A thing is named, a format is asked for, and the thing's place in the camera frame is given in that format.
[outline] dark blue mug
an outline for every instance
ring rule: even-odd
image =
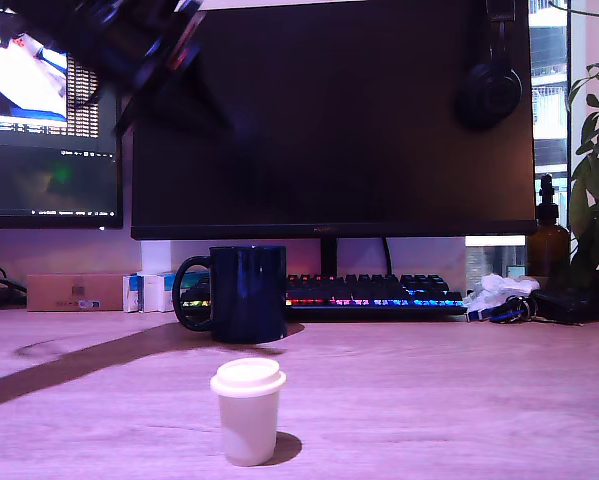
[[[210,270],[210,318],[201,321],[191,320],[181,306],[181,282],[194,265]],[[172,304],[184,327],[210,331],[218,342],[256,344],[284,338],[286,248],[212,247],[208,257],[191,257],[177,270]]]

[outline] paper cup lid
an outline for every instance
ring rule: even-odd
[[[224,397],[249,398],[275,393],[285,382],[286,374],[274,360],[241,358],[220,366],[210,388]]]

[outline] dropper bottle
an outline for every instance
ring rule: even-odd
[[[559,208],[553,203],[555,189],[552,177],[541,177],[541,203],[536,206],[537,232],[528,238],[528,269],[526,275],[534,277],[542,287],[564,266],[568,265],[570,234],[557,224]]]

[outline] bottle cap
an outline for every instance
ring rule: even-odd
[[[556,221],[559,218],[559,207],[552,202],[554,193],[555,189],[552,186],[552,177],[550,175],[541,177],[541,190],[539,190],[541,203],[535,209],[537,220]]]
[[[285,382],[286,374],[274,360],[241,358],[220,366],[210,388],[224,397],[252,398],[275,393]]]

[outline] monitor bezel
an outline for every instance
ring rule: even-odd
[[[228,240],[288,238],[458,237],[532,235],[534,220],[332,223],[300,225],[134,225],[135,240]]]

